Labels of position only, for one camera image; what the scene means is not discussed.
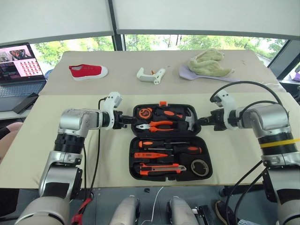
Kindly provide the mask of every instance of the laptop keyboard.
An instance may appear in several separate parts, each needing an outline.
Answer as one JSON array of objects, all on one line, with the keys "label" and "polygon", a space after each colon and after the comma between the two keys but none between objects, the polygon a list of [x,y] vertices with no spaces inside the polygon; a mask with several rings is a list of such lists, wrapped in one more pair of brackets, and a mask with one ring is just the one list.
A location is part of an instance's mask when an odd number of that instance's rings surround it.
[{"label": "laptop keyboard", "polygon": [[17,86],[0,86],[0,98],[27,96],[31,93],[39,93],[44,83],[25,84]]}]

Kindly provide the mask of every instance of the orange pliers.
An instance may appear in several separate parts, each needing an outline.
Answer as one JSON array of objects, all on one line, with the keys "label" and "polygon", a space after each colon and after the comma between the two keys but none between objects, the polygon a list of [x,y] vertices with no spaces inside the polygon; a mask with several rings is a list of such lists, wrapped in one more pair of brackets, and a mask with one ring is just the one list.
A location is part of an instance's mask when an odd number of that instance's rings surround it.
[{"label": "orange pliers", "polygon": [[173,125],[173,124],[174,124],[174,122],[170,121],[170,120],[162,120],[162,121],[158,121],[158,122],[151,121],[149,124],[137,125],[136,128],[142,129],[142,130],[148,129],[150,132],[172,131],[174,129],[159,129],[156,127],[160,126],[160,125]]}]

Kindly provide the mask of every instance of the hammer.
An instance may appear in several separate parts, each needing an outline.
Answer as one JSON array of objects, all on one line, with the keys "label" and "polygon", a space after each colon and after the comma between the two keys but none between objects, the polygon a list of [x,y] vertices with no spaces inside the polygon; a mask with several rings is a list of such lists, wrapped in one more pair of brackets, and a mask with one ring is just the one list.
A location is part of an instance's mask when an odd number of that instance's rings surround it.
[{"label": "hammer", "polygon": [[162,109],[157,109],[155,112],[156,112],[157,116],[164,115],[170,120],[181,120],[181,121],[188,122],[188,129],[187,130],[193,130],[193,125],[195,123],[195,117],[194,117],[193,112],[189,108],[187,110],[191,114],[191,116],[176,114],[172,111],[162,110]]}]

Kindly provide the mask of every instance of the tool case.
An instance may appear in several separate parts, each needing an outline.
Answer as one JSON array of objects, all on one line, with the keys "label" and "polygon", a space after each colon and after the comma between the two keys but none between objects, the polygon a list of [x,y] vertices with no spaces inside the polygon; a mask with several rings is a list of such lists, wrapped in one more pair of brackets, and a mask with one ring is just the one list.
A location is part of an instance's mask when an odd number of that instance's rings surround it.
[{"label": "tool case", "polygon": [[212,175],[205,141],[193,106],[137,105],[131,129],[136,137],[129,147],[129,171],[137,180],[203,180]]}]

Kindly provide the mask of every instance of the green towel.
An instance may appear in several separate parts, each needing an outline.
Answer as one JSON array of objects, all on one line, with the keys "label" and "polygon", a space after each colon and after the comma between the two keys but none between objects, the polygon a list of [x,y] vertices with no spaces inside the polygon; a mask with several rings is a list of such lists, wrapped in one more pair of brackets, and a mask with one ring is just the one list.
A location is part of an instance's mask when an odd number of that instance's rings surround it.
[{"label": "green towel", "polygon": [[188,68],[198,75],[226,76],[233,73],[233,69],[222,68],[217,60],[223,59],[223,54],[216,49],[208,49],[205,52],[193,57],[188,62]]}]

